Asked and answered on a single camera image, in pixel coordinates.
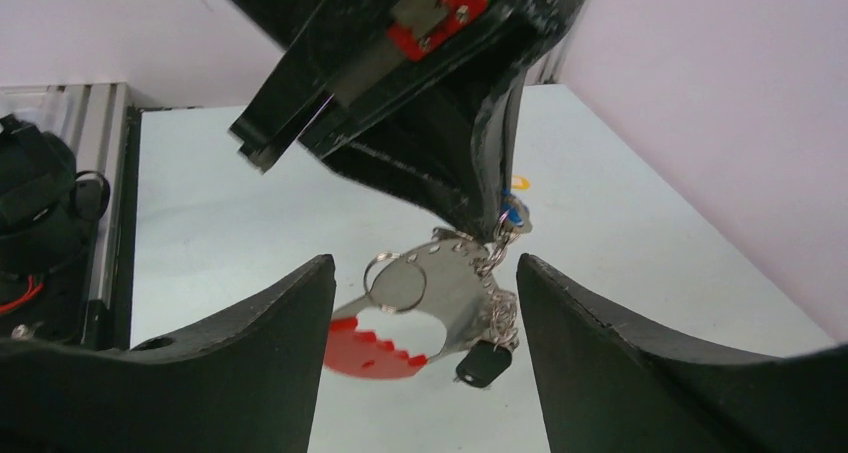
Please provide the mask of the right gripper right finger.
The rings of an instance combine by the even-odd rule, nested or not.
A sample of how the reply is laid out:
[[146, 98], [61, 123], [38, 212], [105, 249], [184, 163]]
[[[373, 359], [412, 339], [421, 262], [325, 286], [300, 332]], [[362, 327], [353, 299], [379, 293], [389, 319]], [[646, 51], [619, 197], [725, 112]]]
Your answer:
[[847, 349], [779, 358], [699, 339], [525, 254], [517, 286], [554, 452], [843, 452]]

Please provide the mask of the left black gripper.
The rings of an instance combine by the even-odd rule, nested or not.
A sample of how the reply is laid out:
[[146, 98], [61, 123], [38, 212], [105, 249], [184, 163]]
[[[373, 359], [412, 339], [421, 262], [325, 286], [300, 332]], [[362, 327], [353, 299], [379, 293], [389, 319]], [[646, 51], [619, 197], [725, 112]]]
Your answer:
[[230, 1], [284, 51], [230, 127], [245, 159], [338, 148], [333, 172], [494, 239], [526, 75], [431, 86], [486, 52], [535, 60], [585, 0]]

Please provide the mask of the red-handled metal key holder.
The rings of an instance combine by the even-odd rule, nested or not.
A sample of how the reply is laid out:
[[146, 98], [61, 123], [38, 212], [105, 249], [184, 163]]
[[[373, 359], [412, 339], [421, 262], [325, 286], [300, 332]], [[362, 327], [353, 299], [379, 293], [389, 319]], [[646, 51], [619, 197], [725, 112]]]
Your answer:
[[[362, 296], [337, 308], [327, 335], [323, 364], [365, 380], [402, 380], [424, 367], [484, 340], [512, 351], [519, 345], [518, 297], [500, 287], [494, 269], [505, 259], [514, 236], [503, 233], [493, 246], [456, 230], [437, 227], [431, 239], [406, 252], [383, 252], [363, 274]], [[359, 315], [423, 313], [445, 329], [440, 349], [413, 354], [360, 327]]]

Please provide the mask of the blue-tagged key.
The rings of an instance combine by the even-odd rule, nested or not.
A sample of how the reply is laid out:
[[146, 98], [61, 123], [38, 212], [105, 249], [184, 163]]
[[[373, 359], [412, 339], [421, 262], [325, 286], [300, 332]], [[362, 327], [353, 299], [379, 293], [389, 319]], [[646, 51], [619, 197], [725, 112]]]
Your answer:
[[501, 216], [501, 224], [509, 232], [527, 234], [533, 229], [529, 208], [509, 190], [503, 193]]

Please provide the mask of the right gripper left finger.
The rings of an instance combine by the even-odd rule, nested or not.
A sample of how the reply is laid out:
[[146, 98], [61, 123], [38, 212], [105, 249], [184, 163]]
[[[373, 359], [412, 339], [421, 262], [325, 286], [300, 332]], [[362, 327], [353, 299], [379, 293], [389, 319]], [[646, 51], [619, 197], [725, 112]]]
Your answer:
[[1, 344], [5, 452], [304, 452], [336, 283], [319, 255], [131, 350]]

